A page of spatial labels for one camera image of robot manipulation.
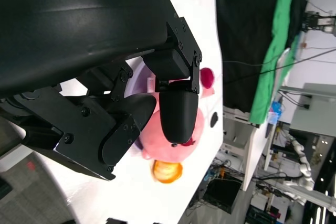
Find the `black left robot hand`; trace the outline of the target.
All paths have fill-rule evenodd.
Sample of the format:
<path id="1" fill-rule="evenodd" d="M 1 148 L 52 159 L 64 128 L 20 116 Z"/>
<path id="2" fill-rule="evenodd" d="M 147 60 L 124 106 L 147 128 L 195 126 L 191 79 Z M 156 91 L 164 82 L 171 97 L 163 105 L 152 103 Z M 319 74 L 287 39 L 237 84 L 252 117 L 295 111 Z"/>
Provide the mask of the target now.
<path id="1" fill-rule="evenodd" d="M 170 143 L 191 139 L 201 61 L 170 0 L 1 0 L 1 116 L 92 177 L 114 179 L 156 106 Z"/>

